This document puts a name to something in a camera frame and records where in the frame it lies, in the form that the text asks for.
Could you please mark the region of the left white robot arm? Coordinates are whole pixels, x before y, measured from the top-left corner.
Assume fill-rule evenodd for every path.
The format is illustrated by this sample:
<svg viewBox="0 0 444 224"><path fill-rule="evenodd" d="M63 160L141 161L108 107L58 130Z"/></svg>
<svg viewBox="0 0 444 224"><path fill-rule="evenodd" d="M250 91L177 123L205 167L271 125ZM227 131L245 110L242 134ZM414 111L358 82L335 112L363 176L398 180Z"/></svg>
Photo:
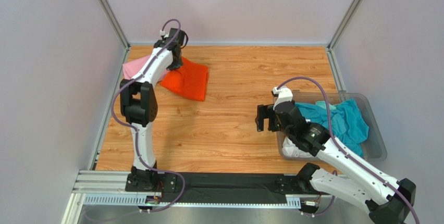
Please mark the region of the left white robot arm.
<svg viewBox="0 0 444 224"><path fill-rule="evenodd" d="M153 192L160 186L152 141L158 112L155 86L167 70L182 66L186 38L187 34L178 28L161 31L161 39L141 69L120 83L120 111L131 128L134 146L134 162L125 187L128 192Z"/></svg>

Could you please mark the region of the orange t shirt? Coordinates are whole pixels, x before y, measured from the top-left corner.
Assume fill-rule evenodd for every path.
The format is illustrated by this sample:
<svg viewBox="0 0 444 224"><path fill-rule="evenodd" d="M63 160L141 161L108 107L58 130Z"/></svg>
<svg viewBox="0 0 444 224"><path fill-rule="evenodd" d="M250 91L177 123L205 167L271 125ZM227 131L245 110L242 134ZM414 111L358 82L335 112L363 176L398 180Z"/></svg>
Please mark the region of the orange t shirt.
<svg viewBox="0 0 444 224"><path fill-rule="evenodd" d="M209 69L182 57L183 65L169 71L160 85L172 93L186 99L205 101Z"/></svg>

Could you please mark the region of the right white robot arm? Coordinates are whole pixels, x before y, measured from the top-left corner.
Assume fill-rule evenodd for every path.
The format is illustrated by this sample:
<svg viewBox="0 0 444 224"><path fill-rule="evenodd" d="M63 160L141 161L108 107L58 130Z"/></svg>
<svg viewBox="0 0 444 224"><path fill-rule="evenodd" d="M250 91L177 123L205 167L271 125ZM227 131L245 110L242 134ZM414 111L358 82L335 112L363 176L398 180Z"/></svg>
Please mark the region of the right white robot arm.
<svg viewBox="0 0 444 224"><path fill-rule="evenodd" d="M416 185L404 178L392 177L351 151L334 136L332 128L303 117L293 100L292 91L284 85L272 89L272 104L258 105L255 123L259 132L280 132L300 151L333 165L348 179L336 178L325 169L307 163L299 178L313 189L340 198L368 214L373 223L404 223L412 215L419 223L413 206Z"/></svg>

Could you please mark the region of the pink t shirt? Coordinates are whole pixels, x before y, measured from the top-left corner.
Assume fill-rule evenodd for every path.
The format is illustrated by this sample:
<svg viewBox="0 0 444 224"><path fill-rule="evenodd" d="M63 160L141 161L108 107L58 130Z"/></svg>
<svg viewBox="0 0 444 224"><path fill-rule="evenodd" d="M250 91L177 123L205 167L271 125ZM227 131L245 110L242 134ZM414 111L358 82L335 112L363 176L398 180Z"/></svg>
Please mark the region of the pink t shirt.
<svg viewBox="0 0 444 224"><path fill-rule="evenodd" d="M138 74L138 72L144 68L144 65L149 62L150 56L144 56L142 58L129 61L122 65L124 79L130 80L132 77Z"/></svg>

